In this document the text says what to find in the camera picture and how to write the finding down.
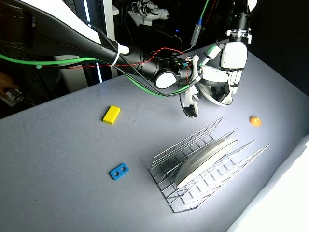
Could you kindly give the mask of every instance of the metal wire rack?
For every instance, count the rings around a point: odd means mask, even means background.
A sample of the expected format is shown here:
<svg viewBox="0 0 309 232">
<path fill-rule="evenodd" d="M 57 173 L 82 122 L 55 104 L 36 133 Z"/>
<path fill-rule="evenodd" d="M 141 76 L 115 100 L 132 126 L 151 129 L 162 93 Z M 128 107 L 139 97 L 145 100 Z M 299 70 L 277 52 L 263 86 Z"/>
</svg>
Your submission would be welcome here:
<svg viewBox="0 0 309 232">
<path fill-rule="evenodd" d="M 221 121 L 222 118 L 214 121 L 153 158 L 149 172 L 173 212 L 177 213 L 198 208 L 231 177 L 270 146 L 268 144 L 241 159 L 238 156 L 239 153 L 254 143 L 255 140 L 253 140 L 226 154 L 212 167 L 205 170 L 184 187 L 177 189 L 174 182 L 181 165 L 195 152 L 214 140 L 211 133 Z M 218 140 L 229 137 L 236 130 L 232 130 Z"/>
</svg>

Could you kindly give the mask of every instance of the yellow block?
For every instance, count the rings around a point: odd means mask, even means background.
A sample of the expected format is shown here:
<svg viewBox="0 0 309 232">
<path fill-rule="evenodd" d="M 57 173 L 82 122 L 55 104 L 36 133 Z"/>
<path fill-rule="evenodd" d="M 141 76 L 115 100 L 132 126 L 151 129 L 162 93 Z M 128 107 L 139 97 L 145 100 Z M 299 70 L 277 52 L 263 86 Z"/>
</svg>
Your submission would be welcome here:
<svg viewBox="0 0 309 232">
<path fill-rule="evenodd" d="M 112 105 L 106 115 L 103 118 L 103 122 L 106 122 L 108 124 L 113 124 L 114 121 L 116 120 L 118 114 L 120 112 L 120 108 L 117 106 Z"/>
</svg>

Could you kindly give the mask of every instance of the human hand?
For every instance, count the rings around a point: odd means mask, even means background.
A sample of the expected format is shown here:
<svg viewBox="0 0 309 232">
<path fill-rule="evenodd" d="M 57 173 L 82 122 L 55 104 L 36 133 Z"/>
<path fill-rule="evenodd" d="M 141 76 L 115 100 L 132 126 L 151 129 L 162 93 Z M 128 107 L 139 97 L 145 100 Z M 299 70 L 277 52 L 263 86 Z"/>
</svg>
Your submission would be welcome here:
<svg viewBox="0 0 309 232">
<path fill-rule="evenodd" d="M 13 80 L 6 74 L 0 72 L 0 95 L 6 97 L 4 93 L 5 88 L 17 88 L 18 86 L 14 85 Z"/>
</svg>

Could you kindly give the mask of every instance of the table surface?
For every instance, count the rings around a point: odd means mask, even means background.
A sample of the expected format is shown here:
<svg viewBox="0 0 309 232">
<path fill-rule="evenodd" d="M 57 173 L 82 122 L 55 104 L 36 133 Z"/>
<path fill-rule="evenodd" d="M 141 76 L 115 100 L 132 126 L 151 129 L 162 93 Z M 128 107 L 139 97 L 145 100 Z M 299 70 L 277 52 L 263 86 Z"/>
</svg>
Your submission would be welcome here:
<svg viewBox="0 0 309 232">
<path fill-rule="evenodd" d="M 191 119 L 178 97 L 122 76 L 0 120 L 0 231 L 226 231 L 309 128 L 309 98 L 251 53 L 233 99 L 201 99 Z M 121 108 L 112 126 L 110 105 Z M 221 117 L 215 138 L 238 128 L 239 145 L 257 140 L 248 152 L 271 146 L 202 207 L 173 213 L 147 171 L 152 157 Z M 114 181 L 122 162 L 130 171 Z"/>
</svg>

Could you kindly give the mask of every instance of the zip tie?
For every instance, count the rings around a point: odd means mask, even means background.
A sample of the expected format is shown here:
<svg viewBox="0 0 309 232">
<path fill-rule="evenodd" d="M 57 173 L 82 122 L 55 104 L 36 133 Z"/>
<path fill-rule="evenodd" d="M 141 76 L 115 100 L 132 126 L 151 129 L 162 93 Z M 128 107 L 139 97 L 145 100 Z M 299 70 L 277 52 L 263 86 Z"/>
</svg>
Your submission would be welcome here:
<svg viewBox="0 0 309 232">
<path fill-rule="evenodd" d="M 117 63 L 117 61 L 119 59 L 119 55 L 120 55 L 120 49 L 119 49 L 120 44 L 117 41 L 115 41 L 115 42 L 118 44 L 118 51 L 117 51 L 116 58 L 115 58 L 114 62 L 110 65 L 110 67 L 114 66 Z"/>
</svg>

